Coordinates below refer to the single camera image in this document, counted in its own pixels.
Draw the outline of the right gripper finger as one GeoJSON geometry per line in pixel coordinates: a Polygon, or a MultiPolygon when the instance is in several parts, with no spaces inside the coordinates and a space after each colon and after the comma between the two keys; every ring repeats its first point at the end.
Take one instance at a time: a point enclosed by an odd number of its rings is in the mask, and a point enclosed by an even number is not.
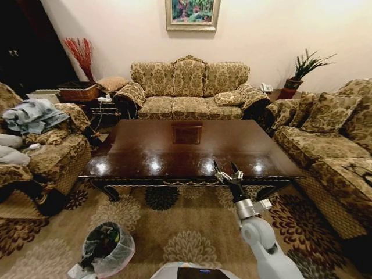
{"type": "Polygon", "coordinates": [[[214,169],[215,169],[215,172],[216,172],[215,176],[219,181],[221,181],[221,182],[230,181],[230,176],[227,173],[225,173],[225,172],[223,172],[219,169],[218,164],[215,160],[214,160],[214,169]]]}
{"type": "Polygon", "coordinates": [[[234,178],[236,180],[242,180],[244,177],[244,173],[238,168],[238,166],[234,162],[231,162],[231,167],[234,171],[234,178]]]}

